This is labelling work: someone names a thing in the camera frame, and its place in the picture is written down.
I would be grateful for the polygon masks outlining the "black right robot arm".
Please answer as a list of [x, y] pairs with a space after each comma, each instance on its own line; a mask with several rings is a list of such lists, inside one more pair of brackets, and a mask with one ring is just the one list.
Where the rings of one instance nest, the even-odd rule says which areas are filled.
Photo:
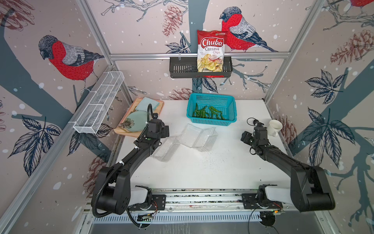
[[283, 153], [271, 145], [267, 128], [257, 119], [253, 120], [254, 131], [242, 133], [241, 141], [267, 161], [290, 177], [290, 199], [300, 212], [333, 210], [336, 207], [327, 176], [319, 166], [309, 166]]

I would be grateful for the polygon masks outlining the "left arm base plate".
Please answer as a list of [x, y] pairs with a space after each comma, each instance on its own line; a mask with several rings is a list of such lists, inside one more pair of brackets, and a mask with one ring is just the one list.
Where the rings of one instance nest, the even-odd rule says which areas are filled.
[[166, 195], [132, 195], [127, 209], [129, 211], [163, 211], [166, 205]]

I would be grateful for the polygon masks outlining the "teal plastic mesh basket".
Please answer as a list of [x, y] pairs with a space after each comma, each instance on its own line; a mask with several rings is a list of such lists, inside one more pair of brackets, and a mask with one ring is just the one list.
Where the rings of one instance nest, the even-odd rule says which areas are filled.
[[192, 123], [229, 126], [237, 120], [233, 96], [193, 93], [190, 95], [187, 117]]

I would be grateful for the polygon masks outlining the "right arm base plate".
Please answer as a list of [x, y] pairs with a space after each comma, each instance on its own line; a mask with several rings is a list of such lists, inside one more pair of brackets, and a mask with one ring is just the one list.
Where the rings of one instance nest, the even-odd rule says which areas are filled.
[[268, 210], [282, 210], [283, 205], [281, 202], [271, 201], [266, 195], [258, 194], [242, 194], [241, 199], [245, 210], [254, 209], [268, 209]]

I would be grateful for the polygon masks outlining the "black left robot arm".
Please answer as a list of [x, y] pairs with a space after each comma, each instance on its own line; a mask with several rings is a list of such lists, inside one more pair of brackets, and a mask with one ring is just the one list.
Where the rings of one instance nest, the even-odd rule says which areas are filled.
[[96, 178], [91, 201], [94, 217], [121, 215], [137, 204], [152, 205], [152, 190], [145, 186], [131, 186], [131, 177], [144, 160], [169, 137], [169, 127], [158, 119], [153, 106], [148, 105], [146, 127], [134, 141], [134, 149], [111, 167], [102, 167]]

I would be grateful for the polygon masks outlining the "small green pepper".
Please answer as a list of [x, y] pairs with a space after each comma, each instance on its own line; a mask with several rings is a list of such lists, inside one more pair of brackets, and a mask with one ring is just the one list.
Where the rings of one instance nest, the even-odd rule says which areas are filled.
[[220, 110], [217, 110], [216, 108], [214, 108], [213, 106], [210, 106], [209, 108], [209, 111], [210, 111], [210, 114], [208, 114], [208, 116], [211, 118], [211, 119], [217, 119], [217, 120], [226, 120], [223, 116], [223, 112], [220, 111]]

